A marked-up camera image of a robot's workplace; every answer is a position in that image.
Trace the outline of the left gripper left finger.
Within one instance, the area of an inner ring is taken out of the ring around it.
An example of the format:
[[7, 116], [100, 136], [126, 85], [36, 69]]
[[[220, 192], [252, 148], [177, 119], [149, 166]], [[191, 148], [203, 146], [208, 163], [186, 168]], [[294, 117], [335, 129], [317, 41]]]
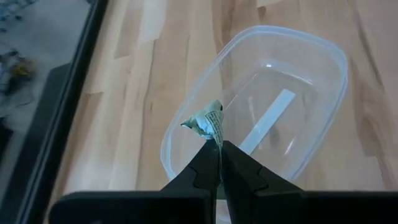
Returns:
[[214, 224], [219, 164], [219, 148], [207, 140], [161, 190], [64, 195], [52, 205], [49, 224]]

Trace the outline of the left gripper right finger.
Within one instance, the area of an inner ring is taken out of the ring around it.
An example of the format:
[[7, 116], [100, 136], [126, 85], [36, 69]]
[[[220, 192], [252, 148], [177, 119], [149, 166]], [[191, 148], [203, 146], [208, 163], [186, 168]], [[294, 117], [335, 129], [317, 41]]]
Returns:
[[398, 192], [303, 190], [229, 141], [221, 160], [232, 224], [398, 224]]

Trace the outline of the green stevia packet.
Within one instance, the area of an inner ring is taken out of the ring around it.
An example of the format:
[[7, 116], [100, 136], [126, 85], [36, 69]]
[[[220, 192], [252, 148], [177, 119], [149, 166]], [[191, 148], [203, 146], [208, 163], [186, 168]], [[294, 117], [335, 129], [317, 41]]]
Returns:
[[221, 149], [223, 147], [223, 119], [223, 105], [219, 100], [213, 100], [180, 125], [193, 130], [206, 140], [213, 139]]

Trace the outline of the white paper strip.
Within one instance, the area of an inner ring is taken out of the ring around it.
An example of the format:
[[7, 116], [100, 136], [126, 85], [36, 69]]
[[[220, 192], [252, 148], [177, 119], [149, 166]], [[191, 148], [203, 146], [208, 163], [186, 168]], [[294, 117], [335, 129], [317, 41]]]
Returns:
[[283, 89], [276, 99], [272, 102], [267, 111], [254, 125], [251, 132], [246, 136], [239, 148], [248, 155], [251, 155], [262, 139], [269, 132], [271, 127], [283, 114], [286, 108], [294, 100], [296, 94], [290, 90]]

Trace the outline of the clear plastic bin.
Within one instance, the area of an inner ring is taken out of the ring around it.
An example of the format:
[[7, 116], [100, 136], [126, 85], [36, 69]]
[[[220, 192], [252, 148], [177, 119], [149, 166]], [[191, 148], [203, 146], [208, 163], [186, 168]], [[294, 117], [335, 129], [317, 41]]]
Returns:
[[[348, 63], [329, 41], [297, 30], [254, 26], [234, 37], [198, 79], [168, 127], [160, 149], [171, 182], [206, 139], [180, 124], [213, 100], [223, 105], [223, 143], [239, 148], [283, 89], [296, 94], [249, 155], [293, 184], [317, 150], [345, 95]], [[228, 218], [220, 152], [215, 222]]]

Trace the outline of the black aluminium table frame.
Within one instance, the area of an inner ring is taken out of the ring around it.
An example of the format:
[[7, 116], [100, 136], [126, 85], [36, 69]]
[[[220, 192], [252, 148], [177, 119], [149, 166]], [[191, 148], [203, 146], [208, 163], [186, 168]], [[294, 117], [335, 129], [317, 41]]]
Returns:
[[69, 63], [16, 224], [42, 224], [109, 0], [0, 0], [0, 184], [49, 71]]

